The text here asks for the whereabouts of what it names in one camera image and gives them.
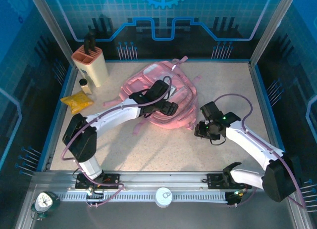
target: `white round container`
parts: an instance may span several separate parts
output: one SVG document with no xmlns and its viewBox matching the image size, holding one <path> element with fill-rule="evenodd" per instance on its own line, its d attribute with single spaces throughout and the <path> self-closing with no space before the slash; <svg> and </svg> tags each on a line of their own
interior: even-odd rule
<svg viewBox="0 0 317 229">
<path fill-rule="evenodd" d="M 160 208 L 166 208 L 172 202 L 173 195 L 172 192 L 168 188 L 159 188 L 155 193 L 155 203 Z"/>
</svg>

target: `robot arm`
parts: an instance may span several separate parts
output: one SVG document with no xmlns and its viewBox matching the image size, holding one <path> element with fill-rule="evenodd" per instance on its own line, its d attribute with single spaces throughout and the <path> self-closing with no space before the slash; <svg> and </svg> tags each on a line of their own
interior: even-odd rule
<svg viewBox="0 0 317 229">
<path fill-rule="evenodd" d="M 280 160 L 273 154 L 276 152 L 291 168 L 297 182 L 301 185 L 301 166 L 299 159 L 278 149 L 251 130 L 243 126 L 241 119 L 234 113 L 223 114 L 214 102 L 210 102 L 201 111 L 206 122 L 200 122 L 195 128 L 195 136 L 219 140 L 226 137 L 249 153 L 262 167 L 262 171 L 251 170 L 235 162 L 223 169 L 226 184 L 245 183 L 263 189 L 274 201 L 280 202 L 296 189 Z"/>
<path fill-rule="evenodd" d="M 167 116 L 175 114 L 178 109 L 176 103 L 170 103 L 165 98 L 158 100 L 167 90 L 168 84 L 157 80 L 145 94 L 143 94 L 144 91 L 132 93 L 128 99 L 111 109 L 87 117 L 83 117 L 81 114 L 73 116 L 63 136 L 65 145 L 68 145 L 74 135 L 84 126 L 97 119 L 69 147 L 70 152 L 90 179 L 99 183 L 102 183 L 104 179 L 104 173 L 95 157 L 98 137 L 126 121 L 152 114 L 155 111 Z"/>
</svg>

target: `green clock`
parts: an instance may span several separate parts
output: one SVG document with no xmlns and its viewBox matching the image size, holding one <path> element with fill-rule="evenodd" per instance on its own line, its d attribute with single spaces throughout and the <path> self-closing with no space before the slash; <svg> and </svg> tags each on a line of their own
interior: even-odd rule
<svg viewBox="0 0 317 229">
<path fill-rule="evenodd" d="M 52 192 L 41 192 L 31 206 L 31 210 L 38 214 L 37 220 L 42 220 L 48 216 L 48 212 L 55 210 L 60 204 L 60 200 Z"/>
</svg>

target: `purple cable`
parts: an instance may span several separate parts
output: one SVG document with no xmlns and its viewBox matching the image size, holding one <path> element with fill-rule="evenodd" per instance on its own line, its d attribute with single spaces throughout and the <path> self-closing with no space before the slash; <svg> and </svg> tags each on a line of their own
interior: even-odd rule
<svg viewBox="0 0 317 229">
<path fill-rule="evenodd" d="M 219 100 L 220 98 L 223 98 L 225 96 L 238 96 L 238 97 L 241 97 L 243 99 L 245 99 L 249 105 L 250 105 L 250 112 L 242 119 L 242 128 L 244 130 L 244 132 L 250 136 L 254 141 L 256 141 L 258 144 L 262 145 L 263 147 L 269 149 L 270 152 L 272 152 L 272 154 L 274 156 L 276 156 L 283 164 L 283 166 L 285 167 L 285 169 L 287 170 L 289 176 L 291 177 L 292 179 L 292 182 L 297 190 L 297 193 L 299 195 L 299 198 L 300 198 L 300 201 L 302 204 L 299 204 L 298 202 L 296 202 L 293 198 L 291 198 L 290 196 L 288 197 L 289 199 L 291 199 L 293 202 L 295 202 L 299 207 L 303 208 L 303 209 L 306 209 L 306 204 L 305 204 L 305 200 L 303 198 L 303 195 L 302 195 L 302 192 L 301 192 L 301 189 L 295 179 L 295 176 L 292 172 L 292 170 L 289 168 L 289 166 L 286 164 L 286 162 L 284 161 L 284 159 L 282 157 L 280 157 L 280 155 L 278 155 L 271 147 L 269 147 L 267 144 L 265 144 L 264 142 L 262 142 L 260 139 L 258 139 L 256 136 L 252 135 L 249 131 L 246 131 L 246 127 L 245 127 L 245 124 L 244 122 L 246 121 L 246 119 L 251 115 L 251 113 L 253 112 L 253 106 L 251 104 L 251 102 L 243 95 L 240 95 L 240 94 L 235 94 L 235 93 L 229 93 L 229 94 L 223 94 L 221 96 L 219 96 L 214 102 L 216 102 L 217 100 Z"/>
<path fill-rule="evenodd" d="M 78 161 L 75 159 L 75 157 L 69 157 L 69 158 L 64 158 L 67 150 L 69 149 L 69 147 L 73 144 L 73 142 L 75 141 L 75 139 L 86 129 L 88 128 L 92 123 L 98 121 L 101 117 L 103 117 L 104 115 L 108 114 L 108 113 L 111 113 L 115 110 L 118 110 L 118 109 L 123 109 L 123 108 L 129 108 L 129 107 L 144 107 L 144 106 L 148 106 L 148 105 L 151 105 L 151 104 L 155 104 L 156 102 L 159 102 L 161 99 L 163 99 L 170 91 L 170 88 L 172 86 L 172 78 L 170 78 L 169 76 L 165 76 L 163 78 L 163 81 L 165 79 L 169 79 L 169 85 L 168 85 L 168 88 L 167 90 L 165 91 L 165 93 L 158 99 L 154 100 L 154 101 L 151 101 L 149 103 L 145 103 L 145 104 L 127 104 L 127 105 L 123 105 L 123 106 L 117 106 L 115 108 L 112 108 L 112 109 L 109 109 L 107 111 L 105 111 L 104 113 L 102 113 L 101 115 L 99 115 L 97 118 L 93 119 L 92 121 L 90 121 L 89 123 L 87 123 L 85 126 L 83 126 L 74 136 L 73 138 L 69 141 L 69 143 L 67 144 L 67 146 L 65 147 L 64 151 L 62 152 L 61 154 L 61 159 L 63 161 L 67 161 L 67 160 L 75 160 L 76 161 L 76 164 L 78 165 L 79 169 L 83 172 L 84 176 L 92 183 L 94 184 L 97 184 L 97 185 L 103 185 L 103 186 L 121 186 L 119 188 L 119 190 L 113 195 L 111 196 L 109 199 L 107 199 L 106 201 L 102 202 L 102 203 L 99 203 L 99 204 L 96 204 L 96 205 L 93 205 L 95 207 L 98 207 L 98 206 L 101 206 L 105 203 L 108 203 L 110 200 L 112 200 L 114 197 L 116 197 L 122 190 L 123 190 L 123 187 L 124 187 L 124 184 L 122 183 L 98 183 L 94 180 L 92 180 L 91 178 L 88 177 L 88 175 L 84 172 L 83 168 L 81 168 L 81 166 L 79 165 Z"/>
</svg>

